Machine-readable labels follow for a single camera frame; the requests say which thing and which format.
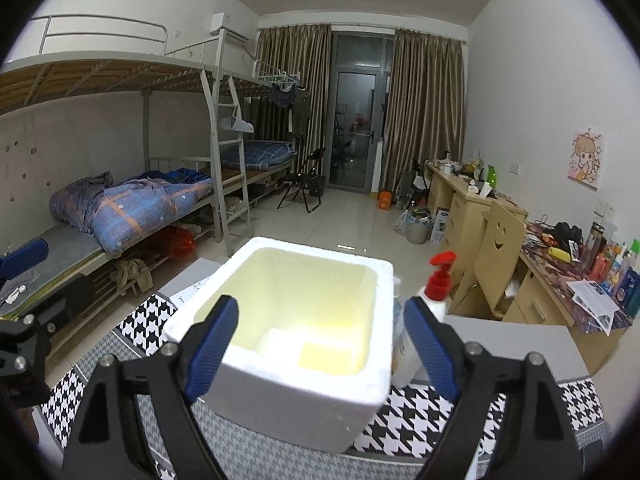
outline cardboard box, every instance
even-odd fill
[[[447,227],[449,221],[449,211],[445,209],[438,209],[436,218],[433,222],[433,231],[431,232],[431,243],[439,244],[444,238],[444,229]]]

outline red pump dispenser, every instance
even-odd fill
[[[431,259],[429,263],[437,266],[438,270],[431,275],[424,289],[427,298],[432,301],[444,301],[447,298],[452,287],[449,271],[455,261],[456,253],[451,251],[437,254]]]

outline blue plaid blanket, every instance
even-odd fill
[[[186,215],[213,190],[210,178],[192,184],[145,178],[108,187],[110,177],[78,180],[57,192],[49,205],[55,218],[95,235],[114,257]]]
[[[246,140],[244,142],[244,162],[249,170],[267,171],[291,160],[297,151],[288,142],[268,140]],[[221,155],[224,168],[240,168],[240,149],[237,144],[229,147]]]

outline air conditioner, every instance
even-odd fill
[[[242,41],[243,43],[249,41],[248,37],[235,30],[236,27],[234,27],[233,20],[226,12],[219,12],[213,15],[213,17],[211,18],[211,27],[209,29],[209,33],[212,36],[215,36],[220,32],[221,28],[226,28],[229,34],[232,37],[236,38],[236,40]]]

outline metal bolt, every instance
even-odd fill
[[[98,362],[100,363],[100,366],[104,366],[105,368],[108,368],[109,366],[113,365],[114,362],[116,362],[116,357],[113,354],[107,354],[107,355],[103,355]]]
[[[27,369],[27,359],[25,359],[21,355],[18,355],[18,357],[15,358],[14,367],[19,372],[25,371]]]
[[[177,351],[178,345],[176,343],[164,343],[162,345],[162,348],[160,349],[160,353],[162,355],[166,355],[167,357],[175,355]]]
[[[529,354],[529,362],[534,366],[540,366],[545,363],[545,358],[538,352],[531,352]]]
[[[469,341],[465,344],[465,351],[469,355],[480,355],[482,353],[482,345],[476,341]]]

